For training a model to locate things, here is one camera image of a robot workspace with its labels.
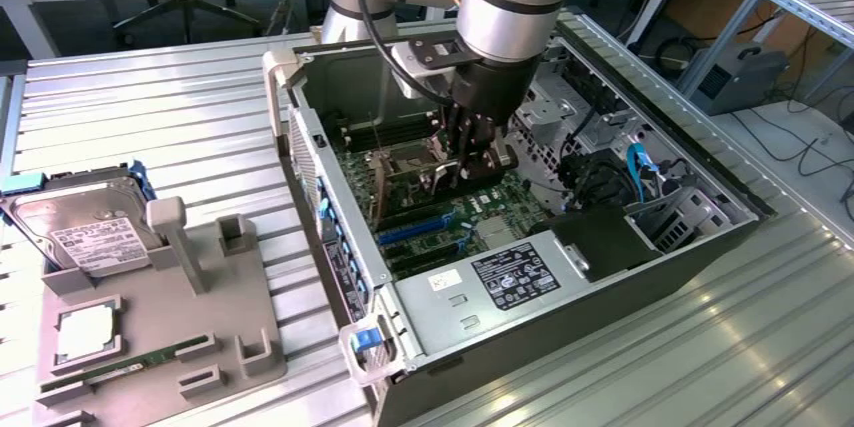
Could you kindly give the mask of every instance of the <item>motherboard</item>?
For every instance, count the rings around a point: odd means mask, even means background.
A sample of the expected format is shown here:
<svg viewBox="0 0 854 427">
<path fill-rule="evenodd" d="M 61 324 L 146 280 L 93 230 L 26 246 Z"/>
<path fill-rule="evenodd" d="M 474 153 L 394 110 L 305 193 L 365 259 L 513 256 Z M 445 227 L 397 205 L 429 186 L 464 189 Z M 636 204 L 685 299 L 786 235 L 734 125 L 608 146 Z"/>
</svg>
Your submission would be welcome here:
<svg viewBox="0 0 854 427">
<path fill-rule="evenodd" d="M 420 274 L 525 238 L 550 216 L 514 171 L 453 198 L 432 196 L 420 171 L 434 165 L 432 139 L 362 152 L 339 162 L 390 270 Z"/>
</svg>

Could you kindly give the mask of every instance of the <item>hard drive label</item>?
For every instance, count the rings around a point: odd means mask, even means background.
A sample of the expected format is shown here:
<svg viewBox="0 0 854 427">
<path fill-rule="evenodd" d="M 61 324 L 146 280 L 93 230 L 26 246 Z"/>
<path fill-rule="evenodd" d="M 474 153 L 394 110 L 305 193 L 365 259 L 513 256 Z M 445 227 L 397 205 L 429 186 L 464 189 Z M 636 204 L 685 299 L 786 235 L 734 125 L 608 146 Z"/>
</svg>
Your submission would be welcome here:
<svg viewBox="0 0 854 427">
<path fill-rule="evenodd" d="M 143 241 L 125 217 L 55 230 L 51 237 L 85 271 L 147 257 Z"/>
<path fill-rule="evenodd" d="M 496 307 L 510 310 L 558 289 L 544 259 L 530 242 L 472 263 Z"/>
</svg>

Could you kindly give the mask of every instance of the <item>hard drive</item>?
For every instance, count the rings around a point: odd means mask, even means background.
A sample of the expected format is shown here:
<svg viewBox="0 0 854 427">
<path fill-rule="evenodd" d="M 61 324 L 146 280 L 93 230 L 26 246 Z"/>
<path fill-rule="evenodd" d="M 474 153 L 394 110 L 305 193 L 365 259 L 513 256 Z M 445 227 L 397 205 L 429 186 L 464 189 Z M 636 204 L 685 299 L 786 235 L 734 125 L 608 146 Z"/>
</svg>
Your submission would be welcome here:
<svg viewBox="0 0 854 427">
<path fill-rule="evenodd" d="M 75 174 L 9 177 L 0 209 L 45 253 L 50 270 L 81 267 L 105 277 L 150 265 L 165 245 L 146 224 L 154 191 L 139 162 Z"/>
</svg>

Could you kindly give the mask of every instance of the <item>aluminum profile table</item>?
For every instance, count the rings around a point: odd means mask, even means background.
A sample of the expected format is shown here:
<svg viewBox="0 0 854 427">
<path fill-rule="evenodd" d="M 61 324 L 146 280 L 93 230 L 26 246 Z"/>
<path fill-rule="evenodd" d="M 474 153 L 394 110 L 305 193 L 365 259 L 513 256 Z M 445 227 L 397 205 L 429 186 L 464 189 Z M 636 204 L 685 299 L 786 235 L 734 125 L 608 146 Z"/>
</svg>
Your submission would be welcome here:
<svg viewBox="0 0 854 427">
<path fill-rule="evenodd" d="M 851 251 L 625 47 L 588 18 L 565 20 L 778 216 L 677 294 L 410 425 L 851 424 Z M 267 46 L 253 40 L 33 63 L 13 84 L 11 165 L 59 172 L 134 153 L 150 163 L 162 192 L 190 198 L 195 222 L 243 212 L 259 225 L 289 374 L 163 425 L 367 426 L 369 406 L 338 354 L 317 269 L 269 152 L 258 96 Z M 0 425 L 29 425 L 39 255 L 14 231 L 3 232 L 3 245 Z"/>
<path fill-rule="evenodd" d="M 785 12 L 796 15 L 816 29 L 828 34 L 837 42 L 848 47 L 828 67 L 824 75 L 817 80 L 806 97 L 816 93 L 823 84 L 831 79 L 843 64 L 851 59 L 854 52 L 854 0 L 769 0 Z M 680 90 L 690 97 L 697 91 L 718 56 L 728 47 L 745 20 L 753 15 L 760 0 L 745 0 L 736 11 L 730 22 L 726 24 L 718 40 L 710 49 L 689 67 L 686 75 L 680 80 Z"/>
</svg>

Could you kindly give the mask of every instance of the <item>blue pcie slot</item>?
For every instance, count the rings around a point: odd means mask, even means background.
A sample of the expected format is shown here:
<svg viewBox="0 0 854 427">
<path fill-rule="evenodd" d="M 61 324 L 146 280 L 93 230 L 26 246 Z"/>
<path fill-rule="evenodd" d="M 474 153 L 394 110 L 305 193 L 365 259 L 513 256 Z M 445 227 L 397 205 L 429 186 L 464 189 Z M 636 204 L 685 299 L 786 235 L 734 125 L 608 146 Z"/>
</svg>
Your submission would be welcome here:
<svg viewBox="0 0 854 427">
<path fill-rule="evenodd" d="M 396 230 L 386 234 L 381 234 L 377 242 L 379 245 L 394 244 L 402 240 L 410 239 L 417 235 L 426 234 L 428 232 L 436 232 L 437 230 L 446 229 L 454 219 L 454 212 L 445 214 L 442 217 L 436 217 L 425 222 L 421 222 L 412 227 Z"/>
</svg>

